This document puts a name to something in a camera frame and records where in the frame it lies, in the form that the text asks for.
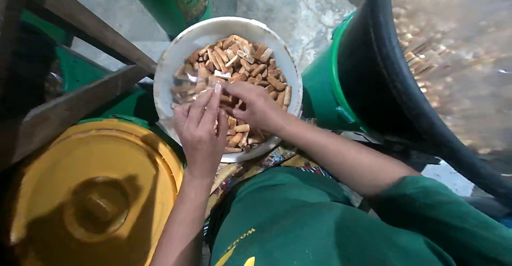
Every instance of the yellow lid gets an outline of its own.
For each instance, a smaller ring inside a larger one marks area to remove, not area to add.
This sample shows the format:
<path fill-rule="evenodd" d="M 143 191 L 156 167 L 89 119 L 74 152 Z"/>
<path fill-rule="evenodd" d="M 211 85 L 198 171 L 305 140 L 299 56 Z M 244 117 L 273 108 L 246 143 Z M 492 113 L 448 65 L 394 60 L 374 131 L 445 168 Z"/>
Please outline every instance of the yellow lid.
<path fill-rule="evenodd" d="M 182 177 L 143 127 L 73 126 L 23 170 L 11 245 L 23 265 L 148 265 Z"/>

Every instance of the wooden frame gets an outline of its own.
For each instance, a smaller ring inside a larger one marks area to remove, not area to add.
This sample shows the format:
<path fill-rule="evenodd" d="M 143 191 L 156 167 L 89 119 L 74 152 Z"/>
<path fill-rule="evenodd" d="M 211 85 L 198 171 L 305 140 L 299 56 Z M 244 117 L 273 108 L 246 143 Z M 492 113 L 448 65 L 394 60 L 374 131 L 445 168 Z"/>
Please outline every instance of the wooden frame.
<path fill-rule="evenodd" d="M 0 170 L 46 145 L 86 114 L 153 74 L 156 62 L 76 0 L 0 0 L 0 95 L 4 93 L 19 15 L 24 8 L 126 66 L 103 79 L 0 122 Z"/>

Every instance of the green t-shirt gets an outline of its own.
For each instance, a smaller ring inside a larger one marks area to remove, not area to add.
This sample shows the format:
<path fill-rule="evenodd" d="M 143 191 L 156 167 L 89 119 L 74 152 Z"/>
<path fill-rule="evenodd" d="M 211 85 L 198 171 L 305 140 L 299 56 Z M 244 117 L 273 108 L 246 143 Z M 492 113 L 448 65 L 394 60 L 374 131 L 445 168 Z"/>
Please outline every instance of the green t-shirt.
<path fill-rule="evenodd" d="M 403 178 L 372 207 L 382 220 L 333 179 L 269 169 L 215 209 L 210 264 L 512 265 L 512 232 L 433 179 Z"/>

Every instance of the white bowl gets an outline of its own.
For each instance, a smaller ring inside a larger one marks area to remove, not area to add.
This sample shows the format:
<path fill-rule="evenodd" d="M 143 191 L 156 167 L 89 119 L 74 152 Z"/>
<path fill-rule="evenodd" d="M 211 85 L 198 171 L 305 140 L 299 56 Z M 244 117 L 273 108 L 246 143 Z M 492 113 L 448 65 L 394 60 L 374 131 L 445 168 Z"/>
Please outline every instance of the white bowl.
<path fill-rule="evenodd" d="M 273 50 L 275 62 L 283 70 L 286 82 L 292 87 L 291 104 L 288 113 L 299 116 L 302 106 L 302 78 L 297 73 L 284 41 L 265 24 L 240 17 L 217 17 L 199 22 L 185 29 L 172 41 L 169 48 L 158 60 L 155 73 L 154 99 L 158 117 L 169 118 L 174 115 L 170 107 L 173 101 L 170 88 L 174 86 L 173 74 L 183 63 L 183 60 L 197 48 L 213 44 L 217 40 L 237 34 L 250 42 L 264 43 Z M 164 125 L 160 127 L 177 143 L 181 145 L 176 132 Z M 232 163 L 251 159 L 272 150 L 281 141 L 274 136 L 251 151 L 222 155 L 221 162 Z"/>

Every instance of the floor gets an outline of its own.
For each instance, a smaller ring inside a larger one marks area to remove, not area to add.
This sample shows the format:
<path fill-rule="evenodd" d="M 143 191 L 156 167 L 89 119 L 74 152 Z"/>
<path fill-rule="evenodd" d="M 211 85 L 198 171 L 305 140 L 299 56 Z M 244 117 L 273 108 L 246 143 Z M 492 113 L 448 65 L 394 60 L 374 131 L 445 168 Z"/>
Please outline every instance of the floor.
<path fill-rule="evenodd" d="M 134 43 L 153 60 L 169 46 L 167 34 L 138 0 L 78 0 Z M 213 16 L 240 16 L 259 20 L 287 44 L 302 72 L 326 49 L 331 31 L 363 0 L 209 0 Z M 76 39 L 72 49 L 111 70 L 124 66 L 88 43 Z M 474 185 L 449 165 L 429 165 L 425 176 L 438 179 L 455 193 L 469 196 Z"/>

